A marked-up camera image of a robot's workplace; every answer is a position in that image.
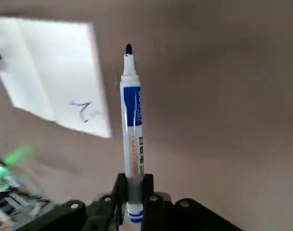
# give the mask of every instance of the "wall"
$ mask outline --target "wall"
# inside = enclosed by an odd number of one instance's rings
[[[1,14],[95,23],[114,138],[13,109],[0,83],[0,156],[54,200],[92,201],[124,170],[124,46],[143,92],[145,169],[158,191],[192,197],[248,231],[293,230],[293,1],[3,0]]]

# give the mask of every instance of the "blue label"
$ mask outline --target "blue label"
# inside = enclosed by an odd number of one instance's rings
[[[139,126],[142,124],[141,88],[124,88],[124,101],[127,109],[127,126]]]

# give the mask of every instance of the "white paper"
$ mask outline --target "white paper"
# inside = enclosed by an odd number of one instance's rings
[[[0,78],[15,107],[111,137],[92,24],[0,17],[0,53]]]

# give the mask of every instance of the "screw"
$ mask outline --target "screw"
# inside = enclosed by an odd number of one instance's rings
[[[181,201],[180,205],[183,207],[189,207],[189,202],[188,201]]]
[[[156,197],[155,195],[150,196],[150,200],[151,201],[156,201],[158,200],[158,197]]]
[[[72,204],[70,207],[71,207],[72,209],[74,209],[74,208],[78,208],[78,206],[79,206],[79,204],[75,203],[75,204]]]

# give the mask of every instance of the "marker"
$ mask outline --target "marker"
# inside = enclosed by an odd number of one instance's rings
[[[131,222],[143,218],[141,184],[144,176],[142,105],[139,76],[130,44],[124,55],[124,72],[120,82],[125,175],[127,178],[127,210]]]

